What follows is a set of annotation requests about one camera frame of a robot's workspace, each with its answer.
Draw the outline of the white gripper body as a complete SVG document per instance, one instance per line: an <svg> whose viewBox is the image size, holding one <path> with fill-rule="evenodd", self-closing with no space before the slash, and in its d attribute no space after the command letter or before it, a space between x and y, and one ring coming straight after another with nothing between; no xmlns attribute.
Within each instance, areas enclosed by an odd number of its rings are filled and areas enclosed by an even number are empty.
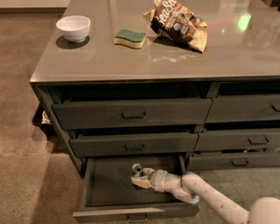
<svg viewBox="0 0 280 224"><path fill-rule="evenodd" d="M179 175L170 174L164 170L154 171L149 176L151 187L158 192L174 193L181 188Z"/></svg>

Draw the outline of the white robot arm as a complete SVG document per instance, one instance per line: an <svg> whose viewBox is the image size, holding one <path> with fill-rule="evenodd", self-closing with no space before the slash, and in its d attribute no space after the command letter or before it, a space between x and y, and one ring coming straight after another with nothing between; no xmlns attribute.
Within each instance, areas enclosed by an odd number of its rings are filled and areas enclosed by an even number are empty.
<svg viewBox="0 0 280 224"><path fill-rule="evenodd" d="M131 180L136 186L169 192L184 203L195 204L203 199L228 224L280 224L279 199L260 198L245 210L193 172L174 175L164 170L143 168L139 163L134 164L132 170Z"/></svg>

